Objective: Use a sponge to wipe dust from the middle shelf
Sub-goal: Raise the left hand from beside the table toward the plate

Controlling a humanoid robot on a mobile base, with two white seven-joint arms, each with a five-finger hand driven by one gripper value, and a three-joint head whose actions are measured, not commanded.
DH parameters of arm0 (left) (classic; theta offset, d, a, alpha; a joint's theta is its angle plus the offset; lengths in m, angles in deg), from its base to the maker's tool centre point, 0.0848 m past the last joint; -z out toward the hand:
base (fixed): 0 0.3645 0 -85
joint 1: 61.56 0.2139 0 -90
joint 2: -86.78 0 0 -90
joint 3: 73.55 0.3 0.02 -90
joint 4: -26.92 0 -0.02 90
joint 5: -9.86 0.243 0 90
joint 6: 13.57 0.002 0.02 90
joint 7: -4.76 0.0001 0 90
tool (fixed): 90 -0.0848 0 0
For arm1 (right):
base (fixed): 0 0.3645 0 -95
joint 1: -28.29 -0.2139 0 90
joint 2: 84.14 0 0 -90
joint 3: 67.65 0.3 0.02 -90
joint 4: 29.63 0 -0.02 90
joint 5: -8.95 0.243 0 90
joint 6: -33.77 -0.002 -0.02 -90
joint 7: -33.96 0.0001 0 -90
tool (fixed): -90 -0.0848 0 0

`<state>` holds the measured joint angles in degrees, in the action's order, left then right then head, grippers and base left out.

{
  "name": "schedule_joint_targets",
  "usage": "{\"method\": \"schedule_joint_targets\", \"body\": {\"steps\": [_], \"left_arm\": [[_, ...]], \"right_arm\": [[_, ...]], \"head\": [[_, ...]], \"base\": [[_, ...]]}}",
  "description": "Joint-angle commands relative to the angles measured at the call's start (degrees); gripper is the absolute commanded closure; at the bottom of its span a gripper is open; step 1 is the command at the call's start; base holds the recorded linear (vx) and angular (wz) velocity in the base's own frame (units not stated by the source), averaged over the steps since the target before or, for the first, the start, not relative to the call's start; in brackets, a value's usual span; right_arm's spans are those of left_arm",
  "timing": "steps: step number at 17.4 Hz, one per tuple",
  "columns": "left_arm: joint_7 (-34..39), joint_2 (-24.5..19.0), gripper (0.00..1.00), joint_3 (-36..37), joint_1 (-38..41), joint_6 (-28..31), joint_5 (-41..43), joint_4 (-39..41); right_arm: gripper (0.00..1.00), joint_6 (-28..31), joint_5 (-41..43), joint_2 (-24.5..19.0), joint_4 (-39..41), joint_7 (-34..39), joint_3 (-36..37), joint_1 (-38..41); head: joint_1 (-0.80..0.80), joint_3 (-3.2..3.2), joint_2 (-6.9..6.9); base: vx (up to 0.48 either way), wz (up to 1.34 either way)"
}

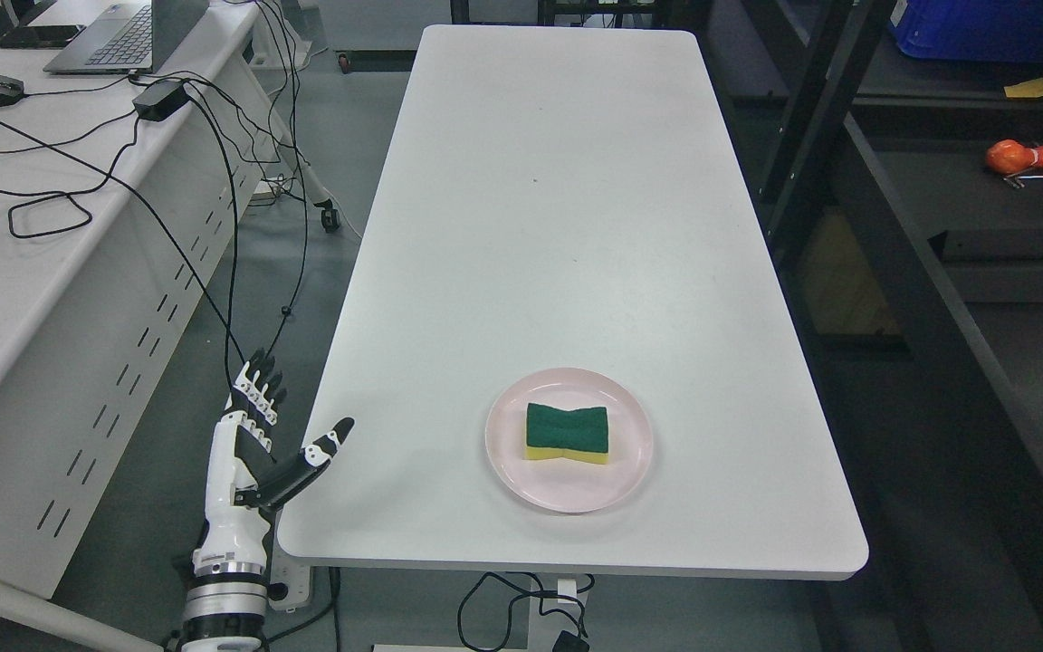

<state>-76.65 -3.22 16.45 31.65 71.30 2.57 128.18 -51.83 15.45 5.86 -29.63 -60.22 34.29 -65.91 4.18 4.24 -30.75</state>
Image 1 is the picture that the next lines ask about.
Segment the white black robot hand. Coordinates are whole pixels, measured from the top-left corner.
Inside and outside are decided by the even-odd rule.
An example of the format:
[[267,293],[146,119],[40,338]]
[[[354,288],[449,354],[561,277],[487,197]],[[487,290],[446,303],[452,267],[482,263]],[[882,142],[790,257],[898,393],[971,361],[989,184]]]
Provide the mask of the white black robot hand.
[[207,527],[192,572],[263,575],[278,511],[328,470],[351,433],[344,417],[290,457],[274,458],[272,433],[286,397],[276,360],[254,351],[236,376],[215,424],[207,463]]

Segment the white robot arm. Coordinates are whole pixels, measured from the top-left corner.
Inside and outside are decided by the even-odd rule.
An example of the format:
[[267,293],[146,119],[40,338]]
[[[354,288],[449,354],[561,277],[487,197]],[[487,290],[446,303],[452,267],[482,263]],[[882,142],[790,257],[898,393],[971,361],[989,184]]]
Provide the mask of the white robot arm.
[[195,569],[187,584],[177,651],[262,651],[265,568],[220,561]]

